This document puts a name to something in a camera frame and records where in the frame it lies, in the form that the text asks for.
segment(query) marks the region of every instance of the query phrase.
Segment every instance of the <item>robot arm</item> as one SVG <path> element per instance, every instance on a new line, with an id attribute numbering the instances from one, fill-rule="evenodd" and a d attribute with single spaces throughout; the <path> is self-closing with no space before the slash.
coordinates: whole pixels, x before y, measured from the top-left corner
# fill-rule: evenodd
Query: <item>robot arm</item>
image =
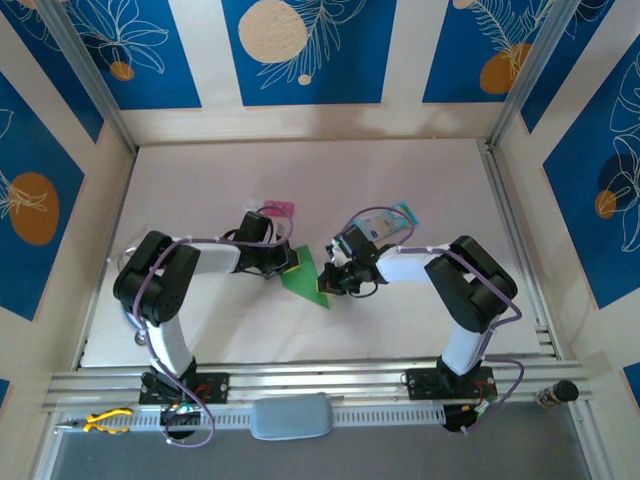
<path id="1" fill-rule="evenodd" d="M 234 241 L 262 242 L 273 229 L 268 217 L 248 212 L 240 228 L 229 232 Z M 128 313 L 149 269 L 174 239 L 163 233 L 149 232 L 131 259 L 120 271 L 113 293 Z M 271 278 L 298 265 L 298 257 L 289 242 L 273 248 L 227 244 L 205 244 L 199 248 L 181 245 L 167 257 L 145 290 L 140 315 L 148 324 L 149 341 L 157 360 L 152 359 L 153 374 L 169 388 L 172 384 L 159 371 L 158 360 L 187 385 L 194 384 L 196 362 L 189 351 L 180 326 L 179 310 L 193 275 L 199 273 L 247 272 Z"/>
<path id="2" fill-rule="evenodd" d="M 458 238 L 449 246 L 509 299 L 517 294 L 513 279 L 471 237 Z M 480 366 L 491 323 L 507 309 L 478 278 L 453 258 L 425 249 L 385 245 L 378 249 L 362 231 L 352 226 L 332 241 L 327 251 L 331 262 L 318 278 L 318 290 L 335 295 L 360 293 L 360 285 L 372 282 L 418 282 L 433 285 L 456 322 L 453 334 L 438 359 L 440 382 L 455 395 Z"/>

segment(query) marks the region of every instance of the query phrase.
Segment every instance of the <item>yellow pliers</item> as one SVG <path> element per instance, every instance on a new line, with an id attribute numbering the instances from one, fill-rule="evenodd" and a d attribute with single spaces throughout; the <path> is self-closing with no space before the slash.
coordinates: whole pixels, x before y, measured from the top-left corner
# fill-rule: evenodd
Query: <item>yellow pliers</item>
<path id="1" fill-rule="evenodd" d="M 86 419 L 82 420 L 69 420 L 64 423 L 59 423 L 56 425 L 57 428 L 63 429 L 72 429 L 79 430 L 82 429 L 85 432 L 90 432 L 92 429 L 96 429 L 99 432 L 110 433 L 112 435 L 117 435 L 120 433 L 127 433 L 129 431 L 129 427 L 123 428 L 109 428 L 104 425 L 100 425 L 97 422 L 105 420 L 107 418 L 114 417 L 116 415 L 131 415 L 133 414 L 133 410 L 130 408 L 114 408 L 112 410 L 107 410 L 106 412 L 102 412 L 98 415 L 90 414 L 87 415 Z"/>

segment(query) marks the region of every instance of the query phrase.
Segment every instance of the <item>white table surface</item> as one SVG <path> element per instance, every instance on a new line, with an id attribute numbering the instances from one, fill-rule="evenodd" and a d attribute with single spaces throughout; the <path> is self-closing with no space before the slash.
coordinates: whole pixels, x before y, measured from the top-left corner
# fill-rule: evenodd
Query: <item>white table surface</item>
<path id="1" fill-rule="evenodd" d="M 236 228 L 248 199 L 295 202 L 293 247 L 324 246 L 356 211 L 406 201 L 420 225 L 408 246 L 476 238 L 519 284 L 524 319 L 501 328 L 489 353 L 540 351 L 533 310 L 474 140 L 367 140 L 143 147 L 112 256 L 149 230 L 213 237 Z M 111 289 L 109 264 L 82 365 L 146 365 Z M 285 290 L 278 278 L 194 277 L 181 310 L 199 363 L 437 356 L 454 322 L 435 289 L 383 285 L 368 299 L 332 297 L 331 309 Z"/>

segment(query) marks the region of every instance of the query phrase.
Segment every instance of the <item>beige circle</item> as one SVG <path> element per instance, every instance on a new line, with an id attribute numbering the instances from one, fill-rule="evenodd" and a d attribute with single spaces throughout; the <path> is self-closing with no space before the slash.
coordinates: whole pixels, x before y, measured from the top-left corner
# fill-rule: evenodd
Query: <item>beige circle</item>
<path id="1" fill-rule="evenodd" d="M 58 0 L 58 3 L 68 2 L 69 0 Z M 36 2 L 35 0 L 16 0 L 20 5 L 35 10 Z"/>
<path id="2" fill-rule="evenodd" d="M 469 8 L 476 0 L 453 0 L 453 6 L 458 10 Z"/>
<path id="3" fill-rule="evenodd" d="M 307 27 L 295 9 L 282 0 L 260 0 L 238 25 L 240 43 L 261 63 L 291 60 L 307 44 Z"/>
<path id="4" fill-rule="evenodd" d="M 298 77 L 298 83 L 302 86 L 309 85 L 311 83 L 311 77 L 309 75 L 300 75 Z"/>

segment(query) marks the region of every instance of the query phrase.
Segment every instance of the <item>purple cable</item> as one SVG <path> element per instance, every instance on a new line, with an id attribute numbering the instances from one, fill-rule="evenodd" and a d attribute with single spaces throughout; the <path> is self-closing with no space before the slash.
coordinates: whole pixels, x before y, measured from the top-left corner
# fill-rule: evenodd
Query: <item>purple cable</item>
<path id="1" fill-rule="evenodd" d="M 498 362 L 498 363 L 511 363 L 513 365 L 517 365 L 518 367 L 520 367 L 520 373 L 518 374 L 518 378 L 516 378 L 516 381 L 513 382 L 513 385 L 511 385 L 511 388 L 507 390 L 507 392 L 500 398 L 500 400 L 498 400 L 496 404 L 493 405 L 487 413 L 480 416 L 480 418 L 476 420 L 476 423 L 474 423 L 469 428 L 467 428 L 466 431 L 463 430 L 463 433 L 465 435 L 467 432 L 470 432 L 478 428 L 478 425 L 480 425 L 482 422 L 486 421 L 487 418 L 493 415 L 496 412 L 496 410 L 498 410 L 502 406 L 502 404 L 507 401 L 507 399 L 511 396 L 511 394 L 516 390 L 516 388 L 518 388 L 518 385 L 520 385 L 520 382 L 522 382 L 522 379 L 524 378 L 524 365 L 522 364 L 522 362 L 519 362 L 518 360 L 515 360 L 513 358 L 502 358 L 502 357 L 494 357 L 494 358 L 491 358 L 490 361 Z"/>
<path id="2" fill-rule="evenodd" d="M 389 212 L 394 212 L 394 213 L 397 213 L 398 215 L 402 215 L 404 218 L 407 219 L 407 221 L 409 222 L 409 228 L 410 228 L 409 233 L 407 233 L 404 237 L 402 237 L 402 239 L 397 243 L 397 245 L 402 245 L 404 242 L 409 240 L 409 238 L 411 238 L 411 235 L 413 235 L 413 232 L 416 230 L 416 226 L 413 223 L 413 220 L 411 219 L 411 217 L 407 215 L 405 212 L 403 212 L 402 210 L 398 210 L 396 208 L 391 208 L 391 207 L 369 207 L 369 208 L 363 208 L 358 213 L 356 213 L 353 217 L 351 217 L 347 222 L 347 224 L 344 227 L 342 227 L 341 232 L 344 232 L 347 228 L 349 228 L 351 226 L 351 223 L 360 215 L 362 215 L 363 213 L 371 212 L 373 210 L 388 210 Z"/>
<path id="3" fill-rule="evenodd" d="M 263 210 L 265 210 L 266 208 L 267 207 L 262 207 L 262 208 L 258 209 L 258 213 L 263 211 Z M 220 244 L 224 244 L 224 245 L 234 245 L 234 246 L 250 246 L 250 247 L 258 247 L 258 248 L 273 248 L 273 247 L 277 247 L 278 245 L 282 245 L 283 243 L 288 241 L 289 238 L 291 238 L 291 234 L 293 233 L 293 220 L 287 214 L 287 212 L 285 212 L 283 209 L 281 209 L 279 207 L 270 206 L 268 208 L 269 209 L 280 210 L 284 214 L 285 218 L 289 221 L 289 230 L 287 231 L 287 233 L 282 238 L 280 238 L 280 240 L 278 240 L 278 241 L 276 241 L 274 243 L 267 243 L 267 242 L 234 242 L 233 240 L 227 240 L 227 239 L 224 239 L 224 238 L 201 238 L 201 239 L 183 238 L 183 239 L 180 239 L 180 240 L 176 240 L 171 245 L 169 245 L 164 252 L 162 252 L 160 254 L 160 256 L 158 257 L 156 262 L 149 269 L 149 273 L 145 277 L 144 281 L 142 282 L 142 285 L 140 285 L 140 288 L 138 289 L 138 292 L 136 293 L 136 297 L 135 297 L 135 299 L 133 301 L 132 314 L 133 314 L 133 317 L 135 318 L 136 322 L 138 322 L 140 330 L 142 330 L 142 332 L 144 333 L 144 337 L 145 337 L 146 344 L 147 344 L 147 349 L 149 350 L 149 355 L 151 356 L 152 362 L 155 362 L 156 365 L 160 368 L 160 370 L 162 370 L 162 373 L 164 373 L 167 376 L 167 378 L 169 378 L 169 380 L 171 380 L 185 395 L 189 396 L 207 414 L 207 416 L 211 420 L 211 429 L 209 430 L 209 435 L 207 436 L 207 438 L 205 438 L 203 441 L 201 441 L 199 443 L 192 443 L 192 444 L 190 444 L 190 443 L 182 443 L 182 442 L 175 442 L 169 436 L 169 423 L 167 423 L 167 425 L 165 425 L 164 430 L 162 430 L 162 435 L 167 440 L 167 442 L 169 444 L 171 444 L 171 445 L 175 445 L 175 446 L 182 447 L 182 448 L 198 448 L 198 447 L 202 447 L 202 446 L 206 445 L 213 438 L 213 433 L 215 431 L 215 418 L 214 418 L 213 414 L 211 413 L 211 410 L 209 410 L 209 408 L 207 407 L 207 405 L 202 400 L 200 400 L 200 398 L 198 398 L 198 396 L 194 392 L 192 392 L 189 387 L 184 385 L 180 381 L 180 379 L 178 377 L 176 377 L 173 374 L 173 372 L 171 372 L 171 370 L 169 370 L 169 368 L 167 368 L 167 366 L 165 364 L 163 364 L 162 361 L 160 361 L 160 359 L 158 358 L 158 354 L 155 351 L 155 349 L 153 348 L 153 345 L 151 344 L 151 339 L 149 337 L 149 326 L 147 325 L 147 322 L 140 317 L 140 302 L 142 300 L 142 295 L 147 290 L 147 288 L 149 288 L 149 284 L 151 283 L 151 280 L 153 279 L 154 275 L 156 274 L 156 272 L 158 271 L 160 266 L 167 259 L 169 254 L 173 250 L 178 248 L 180 245 L 185 245 L 187 243 L 220 243 Z"/>
<path id="4" fill-rule="evenodd" d="M 351 225 L 351 223 L 360 215 L 366 212 L 370 212 L 372 210 L 389 210 L 391 212 L 402 215 L 404 218 L 407 219 L 411 230 L 404 238 L 402 238 L 402 240 L 400 240 L 397 243 L 397 246 L 401 246 L 404 242 L 406 242 L 411 237 L 411 235 L 413 235 L 413 232 L 415 231 L 415 225 L 411 217 L 409 217 L 409 215 L 407 215 L 405 212 L 396 210 L 395 208 L 391 208 L 391 207 L 369 207 L 369 208 L 360 210 L 358 213 L 356 213 L 349 219 L 347 224 L 342 228 L 342 231 L 345 231 Z M 502 291 L 500 291 L 498 287 L 492 284 L 488 278 L 486 278 L 482 273 L 480 273 L 480 271 L 477 268 L 475 268 L 473 265 L 471 265 L 469 262 L 467 262 L 464 258 L 462 258 L 457 253 L 452 252 L 451 250 L 447 250 L 444 248 L 436 248 L 436 247 L 433 247 L 433 248 L 408 247 L 408 248 L 403 248 L 400 251 L 400 253 L 436 253 L 440 255 L 444 254 L 444 255 L 450 256 L 451 258 L 456 260 L 458 263 L 460 263 L 463 267 L 465 267 L 470 273 L 475 275 L 475 277 L 478 280 L 480 280 L 489 290 L 491 290 L 500 300 L 502 300 L 502 302 L 504 302 L 505 305 L 507 305 L 509 308 L 511 308 L 511 310 L 513 310 L 514 314 L 511 317 L 505 318 L 503 320 L 498 320 L 489 327 L 489 332 L 487 333 L 487 335 L 485 335 L 482 341 L 482 344 L 480 345 L 480 349 L 478 350 L 478 355 L 480 357 L 482 357 L 484 355 L 484 352 L 487 350 L 487 347 L 489 346 L 489 342 L 491 341 L 491 337 L 493 336 L 493 333 L 495 332 L 496 328 L 502 325 L 505 325 L 507 323 L 516 322 L 522 318 L 522 310 L 520 310 L 520 308 L 518 308 L 518 306 L 515 303 L 513 303 L 509 297 L 507 297 L 504 293 L 502 293 Z M 486 415 L 483 415 L 481 417 L 481 420 L 479 420 L 474 425 L 469 427 L 467 431 L 475 429 L 478 424 L 484 421 L 484 419 L 493 415 L 493 413 L 498 408 L 500 408 L 504 402 L 507 401 L 507 399 L 511 396 L 511 394 L 515 391 L 515 389 L 518 388 L 518 386 L 520 385 L 520 382 L 522 382 L 522 379 L 524 378 L 524 365 L 518 360 L 513 360 L 508 358 L 494 358 L 494 359 L 491 359 L 491 361 L 501 362 L 501 363 L 512 363 L 514 365 L 518 365 L 520 367 L 520 375 L 518 375 L 518 378 L 513 383 L 511 388 L 507 390 L 507 392 L 500 398 L 500 400 L 498 400 L 498 402 L 491 409 L 491 411 L 487 412 Z"/>
<path id="5" fill-rule="evenodd" d="M 500 300 L 502 300 L 502 302 L 505 305 L 507 305 L 511 310 L 513 310 L 514 314 L 511 317 L 498 320 L 489 326 L 489 333 L 487 333 L 487 335 L 484 337 L 484 340 L 480 345 L 480 350 L 478 352 L 479 356 L 484 355 L 484 352 L 487 350 L 487 347 L 489 346 L 489 342 L 491 341 L 491 337 L 496 331 L 496 328 L 500 327 L 501 325 L 517 322 L 518 320 L 520 320 L 522 318 L 522 310 L 520 310 L 520 308 L 518 308 L 518 306 L 515 303 L 513 303 L 513 301 L 511 301 L 509 297 L 507 297 L 504 293 L 502 293 L 502 291 L 500 291 L 498 287 L 496 287 L 493 283 L 491 283 L 487 277 L 485 277 L 482 273 L 480 273 L 480 271 L 477 268 L 475 268 L 473 265 L 471 265 L 469 262 L 467 262 L 464 258 L 462 258 L 457 253 L 452 252 L 451 250 L 446 250 L 444 248 L 431 248 L 431 249 L 425 248 L 423 251 L 425 252 L 430 251 L 431 253 L 445 254 L 450 256 L 455 261 L 457 261 L 460 265 L 466 268 L 469 272 L 475 275 L 475 277 L 478 280 L 480 280 L 485 287 L 491 290 L 491 292 L 493 292 L 494 295 L 496 295 Z"/>
<path id="6" fill-rule="evenodd" d="M 467 262 L 464 258 L 462 258 L 462 256 L 458 255 L 457 253 L 452 252 L 451 250 L 446 250 L 444 248 L 425 248 L 425 247 L 405 248 L 403 249 L 403 252 L 406 252 L 406 253 L 428 252 L 428 253 L 436 253 L 440 255 L 444 254 L 444 255 L 450 256 L 455 261 L 457 261 L 460 265 L 466 268 L 470 273 L 475 275 L 475 277 L 478 280 L 480 280 L 489 290 L 491 290 L 494 295 L 496 295 L 500 300 L 502 300 L 502 302 L 504 302 L 505 305 L 507 305 L 509 308 L 511 308 L 511 310 L 514 311 L 514 314 L 511 317 L 505 318 L 503 320 L 498 320 L 497 322 L 494 322 L 489 327 L 489 332 L 484 337 L 482 344 L 480 345 L 480 350 L 478 351 L 478 355 L 480 357 L 484 355 L 484 352 L 487 349 L 487 346 L 489 345 L 489 341 L 491 340 L 491 337 L 493 336 L 493 333 L 495 332 L 496 328 L 498 328 L 501 325 L 505 325 L 507 323 L 516 322 L 522 318 L 522 310 L 520 310 L 520 308 L 518 308 L 518 306 L 515 303 L 513 303 L 513 301 L 511 301 L 509 297 L 507 297 L 504 293 L 502 293 L 502 291 L 500 291 L 498 287 L 492 284 L 487 277 L 485 277 L 482 273 L 480 273 L 480 271 L 477 268 L 475 268 L 473 265 L 471 265 L 469 262 Z M 463 430 L 463 433 L 465 435 L 467 434 L 467 432 L 471 430 L 475 430 L 479 424 L 481 424 L 487 418 L 493 415 L 496 412 L 496 410 L 498 410 L 504 404 L 504 402 L 507 401 L 507 399 L 511 396 L 511 394 L 516 390 L 516 388 L 518 388 L 518 386 L 520 385 L 520 382 L 522 382 L 522 379 L 524 378 L 524 365 L 518 360 L 514 360 L 511 358 L 497 357 L 497 358 L 491 358 L 490 361 L 498 362 L 498 363 L 511 363 L 513 365 L 518 365 L 520 367 L 520 374 L 518 375 L 518 378 L 516 378 L 516 381 L 513 382 L 513 385 L 511 386 L 511 388 L 507 390 L 507 392 L 500 398 L 500 400 L 497 401 L 497 403 L 491 408 L 491 410 L 489 410 L 485 415 L 482 415 L 480 419 L 476 421 L 475 424 L 471 425 L 466 430 Z"/>

